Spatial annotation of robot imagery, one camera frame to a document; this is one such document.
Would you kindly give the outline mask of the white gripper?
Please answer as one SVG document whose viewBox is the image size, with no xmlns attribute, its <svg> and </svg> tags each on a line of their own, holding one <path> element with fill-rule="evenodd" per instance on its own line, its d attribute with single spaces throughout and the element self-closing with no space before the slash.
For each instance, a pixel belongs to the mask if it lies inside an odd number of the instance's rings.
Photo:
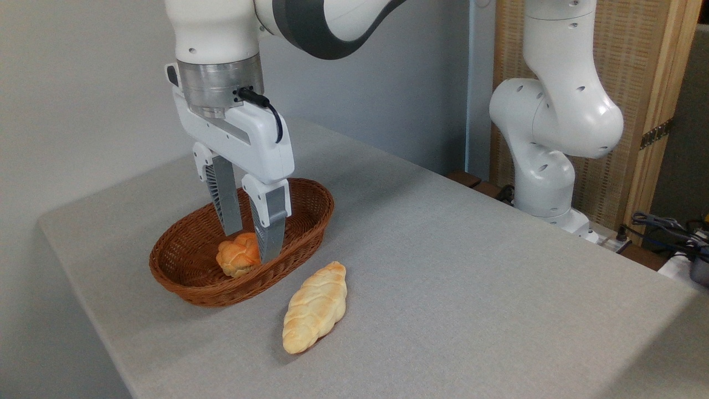
<svg viewBox="0 0 709 399">
<path fill-rule="evenodd" d="M 242 187 L 250 197 L 260 260 L 274 260 L 282 250 L 286 218 L 292 215 L 289 182 L 283 179 L 294 172 L 286 122 L 281 122 L 282 139 L 277 141 L 276 119 L 269 110 L 246 103 L 228 109 L 225 119 L 202 118 L 190 111 L 180 89 L 172 89 L 172 95 L 182 126 L 200 142 L 193 145 L 193 159 L 223 232 L 229 236 L 243 229 L 235 164 L 248 173 Z"/>
</svg>

